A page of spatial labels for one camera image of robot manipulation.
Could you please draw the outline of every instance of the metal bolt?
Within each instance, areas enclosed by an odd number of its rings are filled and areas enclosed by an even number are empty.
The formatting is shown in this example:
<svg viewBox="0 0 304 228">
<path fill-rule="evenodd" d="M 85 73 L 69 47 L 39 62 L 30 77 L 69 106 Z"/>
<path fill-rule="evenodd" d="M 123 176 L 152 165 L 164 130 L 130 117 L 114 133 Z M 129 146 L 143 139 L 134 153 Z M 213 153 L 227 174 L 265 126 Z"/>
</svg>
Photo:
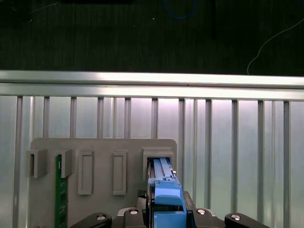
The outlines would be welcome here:
<svg viewBox="0 0 304 228">
<path fill-rule="evenodd" d="M 131 215 L 136 215 L 138 213 L 138 210 L 130 210 Z"/>
<path fill-rule="evenodd" d="M 198 209 L 198 213 L 201 214 L 201 215 L 206 214 L 206 212 L 203 209 Z"/>
<path fill-rule="evenodd" d="M 103 216 L 103 215 L 99 215 L 99 216 L 97 217 L 97 220 L 99 220 L 99 221 L 104 220 L 104 219 L 105 219 L 105 216 Z"/>
<path fill-rule="evenodd" d="M 238 216 L 238 215 L 231 215 L 231 218 L 236 220 L 236 221 L 240 221 L 241 220 L 241 217 Z"/>
</svg>

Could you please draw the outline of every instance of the horizontal metal beam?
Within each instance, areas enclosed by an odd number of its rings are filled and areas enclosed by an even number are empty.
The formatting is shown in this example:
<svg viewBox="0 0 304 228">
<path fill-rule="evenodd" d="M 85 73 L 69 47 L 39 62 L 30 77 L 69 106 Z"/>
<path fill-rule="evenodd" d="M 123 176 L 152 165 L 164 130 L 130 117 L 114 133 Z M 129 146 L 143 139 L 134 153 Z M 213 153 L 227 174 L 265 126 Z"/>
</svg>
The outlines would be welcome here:
<svg viewBox="0 0 304 228">
<path fill-rule="evenodd" d="M 304 77 L 61 71 L 0 71 L 0 83 L 304 88 Z"/>
<path fill-rule="evenodd" d="M 304 100 L 304 90 L 142 85 L 0 84 L 0 95 Z"/>
</svg>

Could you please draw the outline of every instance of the white cable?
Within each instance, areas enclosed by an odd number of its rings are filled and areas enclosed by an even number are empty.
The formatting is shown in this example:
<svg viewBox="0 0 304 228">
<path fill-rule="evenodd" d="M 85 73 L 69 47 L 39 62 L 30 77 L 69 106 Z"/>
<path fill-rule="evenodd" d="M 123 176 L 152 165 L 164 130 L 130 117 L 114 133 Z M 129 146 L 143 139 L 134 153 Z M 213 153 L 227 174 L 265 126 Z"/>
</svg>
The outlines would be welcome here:
<svg viewBox="0 0 304 228">
<path fill-rule="evenodd" d="M 45 9 L 45 8 L 47 8 L 47 7 L 50 7 L 50 6 L 55 6 L 55 5 L 57 5 L 58 3 L 60 3 L 60 1 L 55 2 L 55 3 L 53 3 L 53 4 L 50 4 L 50 5 L 47 5 L 47 6 L 44 6 L 44 7 L 41 7 L 41 8 L 39 8 L 39 9 L 34 10 L 34 11 L 31 11 L 31 12 L 28 13 L 28 14 L 35 13 L 35 12 L 37 12 L 37 11 L 39 11 L 39 10 Z"/>
<path fill-rule="evenodd" d="M 251 62 L 248 64 L 248 66 L 247 66 L 247 74 L 249 75 L 249 68 L 250 68 L 250 65 L 251 65 L 254 61 L 256 61 L 257 58 L 259 58 L 259 56 L 260 56 L 260 54 L 261 54 L 261 51 L 262 51 L 263 47 L 264 47 L 269 41 L 271 41 L 272 39 L 274 39 L 274 38 L 276 38 L 277 36 L 281 35 L 282 33 L 287 32 L 287 31 L 293 29 L 293 28 L 296 27 L 297 25 L 301 24 L 303 21 L 304 21 L 304 18 L 303 18 L 302 20 L 300 20 L 298 23 L 296 23 L 295 25 L 293 25 L 292 27 L 287 28 L 287 29 L 285 29 L 285 30 L 279 32 L 278 34 L 274 35 L 274 36 L 271 37 L 269 40 L 267 40 L 267 41 L 261 46 L 261 48 L 259 49 L 257 56 L 256 56 L 254 59 L 252 59 Z"/>
</svg>

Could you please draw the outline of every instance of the blue cable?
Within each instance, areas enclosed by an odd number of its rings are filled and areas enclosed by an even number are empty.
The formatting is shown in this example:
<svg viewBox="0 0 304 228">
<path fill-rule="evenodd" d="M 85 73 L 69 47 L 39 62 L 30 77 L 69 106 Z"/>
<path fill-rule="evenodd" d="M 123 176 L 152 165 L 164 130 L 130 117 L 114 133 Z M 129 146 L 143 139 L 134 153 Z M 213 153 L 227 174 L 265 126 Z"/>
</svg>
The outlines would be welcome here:
<svg viewBox="0 0 304 228">
<path fill-rule="evenodd" d="M 176 16 L 174 13 L 172 13 L 172 12 L 170 11 L 170 9 L 169 9 L 169 7 L 168 7 L 168 5 L 167 5 L 166 0 L 162 0 L 162 2 L 163 2 L 163 5 L 165 6 L 165 9 L 167 10 L 167 12 L 168 12 L 172 17 L 174 17 L 174 18 L 176 18 L 176 19 L 185 19 L 185 18 L 191 16 L 191 15 L 194 13 L 194 11 L 195 11 L 195 9 L 196 9 L 196 7 L 197 7 L 197 4 L 198 4 L 198 0 L 194 0 L 194 6 L 193 6 L 193 9 L 191 10 L 191 12 L 188 13 L 186 16 L 178 17 L 178 16 Z"/>
</svg>

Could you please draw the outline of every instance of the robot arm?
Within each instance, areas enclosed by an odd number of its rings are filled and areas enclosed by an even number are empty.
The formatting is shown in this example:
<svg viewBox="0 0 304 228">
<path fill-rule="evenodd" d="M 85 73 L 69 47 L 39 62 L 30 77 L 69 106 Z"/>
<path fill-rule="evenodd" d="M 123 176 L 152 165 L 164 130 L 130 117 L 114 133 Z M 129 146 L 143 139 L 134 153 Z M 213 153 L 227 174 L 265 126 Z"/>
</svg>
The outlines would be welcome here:
<svg viewBox="0 0 304 228">
<path fill-rule="evenodd" d="M 240 213 L 222 221 L 212 211 L 196 208 L 189 193 L 182 191 L 169 159 L 149 159 L 147 167 L 146 209 L 122 209 L 113 220 L 95 213 L 71 228 L 267 228 Z"/>
</svg>

